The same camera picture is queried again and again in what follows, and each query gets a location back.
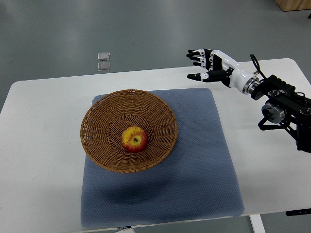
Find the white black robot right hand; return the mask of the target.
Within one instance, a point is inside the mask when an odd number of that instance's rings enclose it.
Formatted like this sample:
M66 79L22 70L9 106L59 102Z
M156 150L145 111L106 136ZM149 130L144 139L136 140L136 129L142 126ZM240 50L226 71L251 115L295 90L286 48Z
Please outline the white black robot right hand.
M220 50L188 50L187 57L193 60L194 66L206 69L203 73L187 75L188 79L205 83L222 82L245 95L251 94L259 85L255 74L245 71L240 63Z

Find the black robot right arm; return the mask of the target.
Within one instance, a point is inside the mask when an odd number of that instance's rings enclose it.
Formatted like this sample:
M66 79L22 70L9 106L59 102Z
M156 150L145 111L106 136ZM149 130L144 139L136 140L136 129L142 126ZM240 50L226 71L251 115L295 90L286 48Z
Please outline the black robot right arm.
M262 131L284 129L295 140L298 150L310 153L311 100L277 76L266 77L255 55L250 58L263 79L251 78L242 90L254 100L268 98L261 108L263 119L258 127Z

